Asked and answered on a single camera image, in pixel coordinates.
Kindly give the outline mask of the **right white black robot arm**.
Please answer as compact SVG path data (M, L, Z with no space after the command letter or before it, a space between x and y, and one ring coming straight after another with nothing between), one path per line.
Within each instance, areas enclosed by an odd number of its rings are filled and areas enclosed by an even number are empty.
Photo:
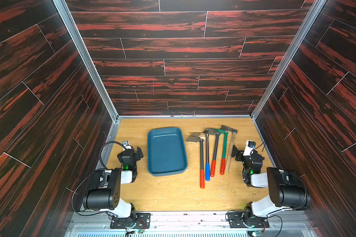
M264 157L254 148L245 150L232 147L232 157L242 162L242 177L248 187L269 190L269 194L259 201L249 202L240 215L228 215L231 227L243 224L247 228L268 227L268 218L286 210L302 210L311 204L310 194L297 172L268 167L261 172Z

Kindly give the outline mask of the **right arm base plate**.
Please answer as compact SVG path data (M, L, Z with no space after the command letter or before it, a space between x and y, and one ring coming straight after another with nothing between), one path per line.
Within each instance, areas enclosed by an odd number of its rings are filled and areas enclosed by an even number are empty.
M225 219L229 223L232 229L240 228L269 228L269 222L267 218L257 217L250 213L244 213L242 211L228 211L225 214Z

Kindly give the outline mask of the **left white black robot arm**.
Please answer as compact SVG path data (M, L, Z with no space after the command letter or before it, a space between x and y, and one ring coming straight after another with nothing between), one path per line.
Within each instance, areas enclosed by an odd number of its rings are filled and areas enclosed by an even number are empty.
M115 221L135 222L136 211L132 203L120 198L121 185L135 182L137 162L143 158L140 147L128 146L118 154L121 168L95 171L89 178L89 186L83 197L84 209L109 212Z

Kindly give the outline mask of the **chrome hoe blue grip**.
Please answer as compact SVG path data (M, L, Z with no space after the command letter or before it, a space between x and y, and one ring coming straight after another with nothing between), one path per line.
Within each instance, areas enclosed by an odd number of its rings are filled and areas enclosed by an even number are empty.
M192 133L188 138L189 142L200 143L200 187L205 188L205 181L210 181L209 164L209 135L206 133ZM206 165L204 165L204 141L206 141Z

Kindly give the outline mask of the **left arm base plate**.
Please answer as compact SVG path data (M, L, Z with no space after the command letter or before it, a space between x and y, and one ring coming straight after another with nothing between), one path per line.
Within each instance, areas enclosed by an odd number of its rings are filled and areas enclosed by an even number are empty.
M136 212L127 218L112 217L110 229L149 229L151 213Z

